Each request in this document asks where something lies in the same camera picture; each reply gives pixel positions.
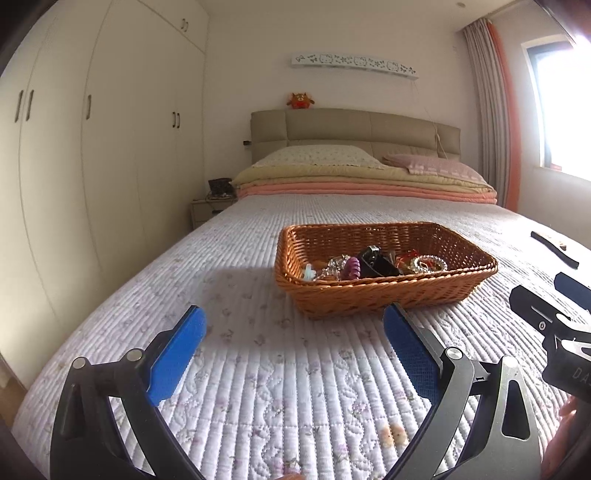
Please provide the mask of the person's right hand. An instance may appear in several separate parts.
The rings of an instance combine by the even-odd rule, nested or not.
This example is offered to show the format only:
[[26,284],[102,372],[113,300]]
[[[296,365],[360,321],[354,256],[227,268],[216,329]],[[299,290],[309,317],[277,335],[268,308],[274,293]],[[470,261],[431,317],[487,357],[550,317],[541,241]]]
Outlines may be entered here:
[[571,425],[578,408],[578,399],[570,396],[560,408],[560,425],[552,440],[548,443],[541,464],[541,478],[549,479],[558,469],[568,450],[568,438]]

